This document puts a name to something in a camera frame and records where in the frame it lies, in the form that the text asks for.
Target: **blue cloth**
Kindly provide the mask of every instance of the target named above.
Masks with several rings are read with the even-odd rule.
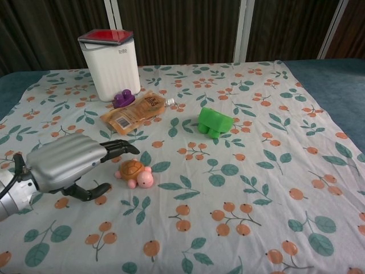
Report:
[[[19,102],[25,90],[49,71],[21,71],[0,78],[0,120]]]
[[[365,153],[365,60],[285,61],[303,87]]]

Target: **toy turtle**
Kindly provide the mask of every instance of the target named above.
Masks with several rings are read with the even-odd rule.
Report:
[[[126,180],[129,188],[135,188],[137,185],[149,188],[153,185],[151,168],[145,167],[137,159],[123,162],[115,172],[115,177]]]

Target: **green toy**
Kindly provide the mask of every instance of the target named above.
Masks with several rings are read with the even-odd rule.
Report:
[[[209,137],[217,139],[221,133],[226,133],[232,128],[233,118],[211,108],[203,107],[200,111],[198,122],[200,133],[208,133]]]

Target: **red lid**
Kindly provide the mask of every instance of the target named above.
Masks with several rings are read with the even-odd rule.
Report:
[[[121,45],[133,38],[133,31],[92,30],[78,38],[78,41],[93,44]]]

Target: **pink turtle head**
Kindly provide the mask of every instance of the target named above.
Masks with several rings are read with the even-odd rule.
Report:
[[[138,186],[141,188],[149,188],[153,185],[152,173],[146,169],[142,171],[137,176]]]

